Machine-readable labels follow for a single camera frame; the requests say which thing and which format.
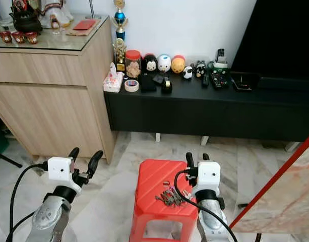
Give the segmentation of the light wooden cabinet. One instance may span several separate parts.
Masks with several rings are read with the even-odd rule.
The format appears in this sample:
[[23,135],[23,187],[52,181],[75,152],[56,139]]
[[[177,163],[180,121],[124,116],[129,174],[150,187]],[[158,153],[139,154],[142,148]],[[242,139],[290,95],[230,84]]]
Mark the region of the light wooden cabinet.
[[103,92],[111,30],[104,16],[88,35],[44,30],[36,44],[0,39],[0,118],[30,155],[62,156],[78,147],[81,157],[102,150],[112,161],[115,132]]

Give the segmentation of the silver lamp stand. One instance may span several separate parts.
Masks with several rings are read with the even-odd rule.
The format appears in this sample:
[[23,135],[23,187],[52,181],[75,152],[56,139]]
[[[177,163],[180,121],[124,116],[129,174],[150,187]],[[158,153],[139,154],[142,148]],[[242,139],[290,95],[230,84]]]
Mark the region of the silver lamp stand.
[[94,8],[94,0],[85,0],[88,2],[88,9],[89,12],[87,15],[85,15],[85,19],[103,19],[104,15],[101,13],[97,13]]

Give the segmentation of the white tape roll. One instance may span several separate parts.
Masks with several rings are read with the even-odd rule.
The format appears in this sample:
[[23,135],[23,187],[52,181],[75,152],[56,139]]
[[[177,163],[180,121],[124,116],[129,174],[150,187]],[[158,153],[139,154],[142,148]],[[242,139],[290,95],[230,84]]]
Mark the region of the white tape roll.
[[136,79],[127,79],[124,88],[127,92],[136,92],[140,89],[140,83]]

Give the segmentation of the white round plush toy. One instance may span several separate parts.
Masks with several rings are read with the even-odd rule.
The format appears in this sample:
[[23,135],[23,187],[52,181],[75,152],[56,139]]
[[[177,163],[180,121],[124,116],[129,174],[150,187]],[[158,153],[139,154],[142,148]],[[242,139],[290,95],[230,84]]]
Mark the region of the white round plush toy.
[[157,58],[157,69],[162,72],[166,73],[172,67],[172,58],[167,54],[161,54]]

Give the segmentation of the tall trophy with blue ball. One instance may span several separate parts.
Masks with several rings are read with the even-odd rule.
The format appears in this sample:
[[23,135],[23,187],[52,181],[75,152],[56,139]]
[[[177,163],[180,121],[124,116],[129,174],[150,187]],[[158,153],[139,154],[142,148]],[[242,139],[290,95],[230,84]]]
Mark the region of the tall trophy with blue ball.
[[113,0],[116,6],[116,12],[113,14],[112,23],[115,26],[115,34],[117,39],[125,40],[125,26],[128,24],[128,18],[122,11],[125,7],[125,0]]

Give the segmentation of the black and white figure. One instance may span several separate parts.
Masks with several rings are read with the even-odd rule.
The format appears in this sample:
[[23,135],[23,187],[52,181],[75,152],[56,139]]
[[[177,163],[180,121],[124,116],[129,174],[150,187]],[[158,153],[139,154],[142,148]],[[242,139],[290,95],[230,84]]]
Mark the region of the black and white figure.
[[194,63],[194,76],[196,78],[202,78],[205,74],[206,63],[204,60],[198,60]]

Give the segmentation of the black incense pot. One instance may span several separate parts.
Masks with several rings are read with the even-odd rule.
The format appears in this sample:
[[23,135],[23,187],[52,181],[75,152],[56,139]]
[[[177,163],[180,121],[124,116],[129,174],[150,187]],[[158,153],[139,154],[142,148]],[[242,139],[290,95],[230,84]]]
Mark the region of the black incense pot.
[[43,26],[39,22],[38,11],[32,7],[29,0],[12,0],[9,15],[14,27],[19,32],[41,34],[43,31]]

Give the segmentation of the black television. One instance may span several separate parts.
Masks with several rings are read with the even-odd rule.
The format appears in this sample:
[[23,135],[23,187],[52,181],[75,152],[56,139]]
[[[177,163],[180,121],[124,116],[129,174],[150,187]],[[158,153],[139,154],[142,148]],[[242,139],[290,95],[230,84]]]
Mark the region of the black television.
[[309,0],[257,0],[232,69],[309,80]]

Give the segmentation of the white robed figurine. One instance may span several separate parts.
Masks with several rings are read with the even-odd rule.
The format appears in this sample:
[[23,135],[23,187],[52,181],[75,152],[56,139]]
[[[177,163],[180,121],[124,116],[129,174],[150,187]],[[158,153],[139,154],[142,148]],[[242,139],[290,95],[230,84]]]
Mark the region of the white robed figurine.
[[41,26],[46,29],[51,28],[53,16],[63,28],[70,26],[74,19],[65,0],[40,0],[39,14]]

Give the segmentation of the red plastic stool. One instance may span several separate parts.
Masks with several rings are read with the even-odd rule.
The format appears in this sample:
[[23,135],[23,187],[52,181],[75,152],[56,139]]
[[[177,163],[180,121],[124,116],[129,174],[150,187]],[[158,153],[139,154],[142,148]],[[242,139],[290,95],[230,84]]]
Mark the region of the red plastic stool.
[[[190,242],[196,229],[198,208],[180,201],[180,205],[166,205],[161,194],[173,189],[173,179],[178,171],[185,170],[182,161],[147,159],[140,164],[135,191],[134,214],[129,242]],[[180,223],[179,239],[147,238],[145,231],[152,220]]]

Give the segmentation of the black tape dispenser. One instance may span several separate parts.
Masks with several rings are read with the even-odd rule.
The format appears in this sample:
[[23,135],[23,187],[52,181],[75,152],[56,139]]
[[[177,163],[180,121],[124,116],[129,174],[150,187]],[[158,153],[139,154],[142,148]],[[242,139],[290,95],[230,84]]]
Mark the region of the black tape dispenser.
[[161,81],[161,93],[170,94],[173,90],[172,81],[169,78],[163,78]]

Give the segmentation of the small clear glass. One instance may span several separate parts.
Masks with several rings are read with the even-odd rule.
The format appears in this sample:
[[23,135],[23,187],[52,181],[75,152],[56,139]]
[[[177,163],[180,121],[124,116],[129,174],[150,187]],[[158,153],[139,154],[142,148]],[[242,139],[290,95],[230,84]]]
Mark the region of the small clear glass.
[[55,14],[50,15],[49,24],[51,33],[53,35],[60,35],[60,22]]

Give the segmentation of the yellow round plush toy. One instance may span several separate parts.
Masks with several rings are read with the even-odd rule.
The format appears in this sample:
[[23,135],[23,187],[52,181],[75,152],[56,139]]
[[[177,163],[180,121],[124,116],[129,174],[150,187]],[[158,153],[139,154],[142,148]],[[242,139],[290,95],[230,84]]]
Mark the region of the yellow round plush toy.
[[185,57],[182,55],[175,55],[172,58],[171,69],[175,74],[180,74],[185,68]]

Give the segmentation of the black mouse plush toy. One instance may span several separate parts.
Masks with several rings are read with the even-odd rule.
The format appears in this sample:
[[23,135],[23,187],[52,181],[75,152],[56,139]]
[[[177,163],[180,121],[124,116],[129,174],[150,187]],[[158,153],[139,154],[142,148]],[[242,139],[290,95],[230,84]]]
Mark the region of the black mouse plush toy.
[[147,53],[143,56],[141,64],[145,71],[154,72],[157,70],[157,56]]

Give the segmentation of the cordless phone in cradle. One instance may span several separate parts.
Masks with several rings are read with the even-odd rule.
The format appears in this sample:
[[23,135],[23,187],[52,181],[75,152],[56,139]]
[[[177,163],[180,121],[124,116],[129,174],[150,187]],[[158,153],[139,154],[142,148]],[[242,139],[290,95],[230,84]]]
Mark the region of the cordless phone in cradle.
[[217,50],[216,58],[212,62],[209,62],[208,67],[210,69],[228,69],[228,62],[225,56],[225,49],[221,48]]

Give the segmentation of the black rectangular tray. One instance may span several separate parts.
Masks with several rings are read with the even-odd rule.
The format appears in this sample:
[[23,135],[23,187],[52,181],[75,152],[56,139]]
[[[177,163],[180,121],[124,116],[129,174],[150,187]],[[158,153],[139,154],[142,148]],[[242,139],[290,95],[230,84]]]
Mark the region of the black rectangular tray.
[[248,72],[231,72],[230,80],[235,91],[249,92],[257,88],[260,76]]

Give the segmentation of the clear jar with red lid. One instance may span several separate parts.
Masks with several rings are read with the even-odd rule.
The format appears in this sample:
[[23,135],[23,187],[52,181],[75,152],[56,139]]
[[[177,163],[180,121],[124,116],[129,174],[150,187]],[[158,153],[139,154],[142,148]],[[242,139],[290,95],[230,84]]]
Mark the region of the clear jar with red lid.
[[125,74],[132,79],[138,78],[141,73],[141,53],[138,50],[125,52]]

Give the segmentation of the black tripod leg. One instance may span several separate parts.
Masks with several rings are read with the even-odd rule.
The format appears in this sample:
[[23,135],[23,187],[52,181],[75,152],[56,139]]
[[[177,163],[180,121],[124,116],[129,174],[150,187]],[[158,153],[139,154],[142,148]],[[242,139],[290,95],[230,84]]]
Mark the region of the black tripod leg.
[[18,162],[15,162],[13,159],[10,159],[9,157],[6,157],[6,155],[3,155],[2,153],[0,153],[0,159],[6,161],[7,163],[13,164],[17,168],[23,167],[22,164],[20,164]]

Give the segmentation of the red packet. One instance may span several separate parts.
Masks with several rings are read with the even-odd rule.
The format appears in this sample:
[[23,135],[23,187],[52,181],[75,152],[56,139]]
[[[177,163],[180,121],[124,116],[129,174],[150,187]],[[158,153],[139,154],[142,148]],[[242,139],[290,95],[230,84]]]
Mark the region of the red packet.
[[72,30],[76,31],[87,31],[91,30],[94,26],[96,26],[98,19],[83,19],[78,24],[76,24]]

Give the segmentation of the small gold trophy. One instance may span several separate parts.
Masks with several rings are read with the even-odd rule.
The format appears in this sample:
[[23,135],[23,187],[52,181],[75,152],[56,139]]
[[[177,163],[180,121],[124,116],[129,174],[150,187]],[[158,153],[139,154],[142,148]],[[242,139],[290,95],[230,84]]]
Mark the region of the small gold trophy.
[[114,64],[116,71],[125,72],[125,51],[127,46],[122,38],[117,38],[113,44]]

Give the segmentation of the black wallet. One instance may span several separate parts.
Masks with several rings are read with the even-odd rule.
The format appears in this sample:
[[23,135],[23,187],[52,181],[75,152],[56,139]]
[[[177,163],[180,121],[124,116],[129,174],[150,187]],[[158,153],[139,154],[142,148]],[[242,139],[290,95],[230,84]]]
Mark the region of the black wallet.
[[152,75],[147,73],[140,74],[138,76],[138,82],[140,83],[140,90],[142,93],[156,92],[157,84],[154,82]]

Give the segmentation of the small panda figure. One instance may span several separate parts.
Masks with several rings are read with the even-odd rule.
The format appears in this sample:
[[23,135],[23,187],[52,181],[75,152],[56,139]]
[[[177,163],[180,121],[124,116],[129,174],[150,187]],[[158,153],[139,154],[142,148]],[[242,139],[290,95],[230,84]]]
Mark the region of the small panda figure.
[[184,79],[192,79],[194,73],[194,68],[192,66],[186,66],[182,72],[182,78]]

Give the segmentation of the marble pattern table board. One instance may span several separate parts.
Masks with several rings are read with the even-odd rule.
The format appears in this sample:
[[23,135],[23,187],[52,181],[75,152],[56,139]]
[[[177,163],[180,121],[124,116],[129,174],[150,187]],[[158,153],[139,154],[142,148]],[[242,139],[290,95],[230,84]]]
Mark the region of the marble pattern table board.
[[230,227],[233,232],[309,235],[309,136]]

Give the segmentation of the dark key bunch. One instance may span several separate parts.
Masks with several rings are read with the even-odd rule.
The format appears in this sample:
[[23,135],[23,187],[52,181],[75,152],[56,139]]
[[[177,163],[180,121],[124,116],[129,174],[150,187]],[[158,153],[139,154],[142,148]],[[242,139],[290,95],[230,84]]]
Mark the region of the dark key bunch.
[[168,185],[166,190],[156,195],[157,200],[162,201],[168,207],[179,207],[184,203],[184,200],[179,196],[175,187]]

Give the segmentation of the black low TV console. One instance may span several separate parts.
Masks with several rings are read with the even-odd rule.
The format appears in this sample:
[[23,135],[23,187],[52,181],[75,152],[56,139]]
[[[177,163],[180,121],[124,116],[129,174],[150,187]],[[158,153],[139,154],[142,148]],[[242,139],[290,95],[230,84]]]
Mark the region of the black low TV console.
[[171,76],[172,92],[105,92],[113,131],[302,142],[309,91],[201,87]]

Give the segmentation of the white pink tissue pack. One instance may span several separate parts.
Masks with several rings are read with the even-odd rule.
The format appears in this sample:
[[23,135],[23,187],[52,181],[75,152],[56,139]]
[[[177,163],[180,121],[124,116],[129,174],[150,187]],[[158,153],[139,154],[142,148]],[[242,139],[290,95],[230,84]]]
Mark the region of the white pink tissue pack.
[[124,73],[118,71],[114,63],[110,63],[109,72],[103,81],[103,91],[118,93],[123,85]]

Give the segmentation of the wide black remote control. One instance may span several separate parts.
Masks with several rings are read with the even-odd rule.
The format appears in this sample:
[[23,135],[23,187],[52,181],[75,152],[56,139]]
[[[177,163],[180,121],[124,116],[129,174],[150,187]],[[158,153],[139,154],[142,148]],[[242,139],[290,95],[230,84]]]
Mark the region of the wide black remote control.
[[215,90],[228,88],[227,76],[224,74],[210,74],[210,83]]

